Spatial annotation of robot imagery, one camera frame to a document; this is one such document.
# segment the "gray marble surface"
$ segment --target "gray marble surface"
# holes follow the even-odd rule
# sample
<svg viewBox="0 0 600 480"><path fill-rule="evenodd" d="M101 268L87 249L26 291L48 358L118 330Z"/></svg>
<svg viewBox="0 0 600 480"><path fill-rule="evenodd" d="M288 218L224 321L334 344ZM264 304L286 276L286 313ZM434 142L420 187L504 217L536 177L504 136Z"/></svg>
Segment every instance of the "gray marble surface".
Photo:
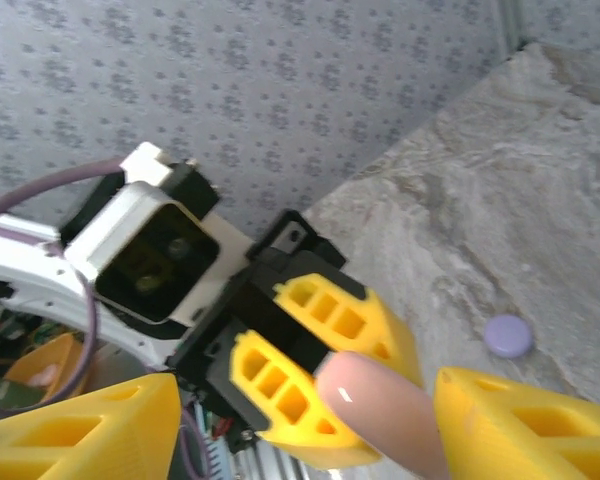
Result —
<svg viewBox="0 0 600 480"><path fill-rule="evenodd" d="M600 56L529 46L308 218L409 323L430 390L460 365L600 403ZM524 358L482 340L505 312L533 327Z"/></svg>

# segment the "purple cap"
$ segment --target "purple cap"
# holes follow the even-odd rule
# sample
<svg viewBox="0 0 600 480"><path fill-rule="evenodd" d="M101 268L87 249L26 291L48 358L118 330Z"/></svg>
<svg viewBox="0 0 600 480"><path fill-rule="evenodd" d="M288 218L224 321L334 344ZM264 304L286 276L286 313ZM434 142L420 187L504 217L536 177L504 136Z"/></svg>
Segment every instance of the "purple cap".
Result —
<svg viewBox="0 0 600 480"><path fill-rule="evenodd" d="M484 341L499 357L516 358L533 346L533 333L529 324L515 315L498 315L487 322Z"/></svg>

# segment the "patterned wallpaper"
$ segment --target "patterned wallpaper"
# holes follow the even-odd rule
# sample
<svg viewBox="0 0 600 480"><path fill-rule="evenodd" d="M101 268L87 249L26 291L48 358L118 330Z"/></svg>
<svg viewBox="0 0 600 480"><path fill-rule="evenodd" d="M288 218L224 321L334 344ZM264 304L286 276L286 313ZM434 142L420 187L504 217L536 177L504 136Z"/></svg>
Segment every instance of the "patterned wallpaper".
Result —
<svg viewBox="0 0 600 480"><path fill-rule="evenodd" d="M532 39L600 52L600 0L522 0Z"/></svg>
<svg viewBox="0 0 600 480"><path fill-rule="evenodd" d="M484 76L496 39L491 0L0 0L0 192L149 140L254 232Z"/></svg>

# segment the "yellow 3d-printed part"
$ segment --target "yellow 3d-printed part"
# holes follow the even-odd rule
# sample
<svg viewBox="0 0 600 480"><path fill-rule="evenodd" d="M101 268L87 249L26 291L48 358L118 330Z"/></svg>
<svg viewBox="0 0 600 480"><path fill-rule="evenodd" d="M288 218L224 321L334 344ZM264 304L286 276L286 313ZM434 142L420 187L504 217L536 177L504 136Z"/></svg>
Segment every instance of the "yellow 3d-printed part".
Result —
<svg viewBox="0 0 600 480"><path fill-rule="evenodd" d="M180 412L152 374L0 420L0 480L166 479Z"/></svg>
<svg viewBox="0 0 600 480"><path fill-rule="evenodd" d="M368 355L422 386L413 335L373 291L360 300L310 274L276 292L274 301L334 351ZM258 432L262 438L319 469L380 458L325 407L309 373L256 332L236 341L231 380L270 419L270 428Z"/></svg>
<svg viewBox="0 0 600 480"><path fill-rule="evenodd" d="M236 339L231 380L270 419L260 437L312 467L380 458L320 401L313 377L253 330Z"/></svg>
<svg viewBox="0 0 600 480"><path fill-rule="evenodd" d="M600 480L600 405L448 367L434 403L453 480Z"/></svg>

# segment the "marble countertop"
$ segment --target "marble countertop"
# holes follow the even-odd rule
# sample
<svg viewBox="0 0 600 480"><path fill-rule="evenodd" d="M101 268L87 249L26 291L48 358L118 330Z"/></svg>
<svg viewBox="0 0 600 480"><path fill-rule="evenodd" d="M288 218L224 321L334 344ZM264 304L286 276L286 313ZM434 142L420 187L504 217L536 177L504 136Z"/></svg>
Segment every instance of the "marble countertop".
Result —
<svg viewBox="0 0 600 480"><path fill-rule="evenodd" d="M460 365L600 403L600 56L528 46L307 216L409 323L430 390ZM498 313L532 353L487 351Z"/></svg>

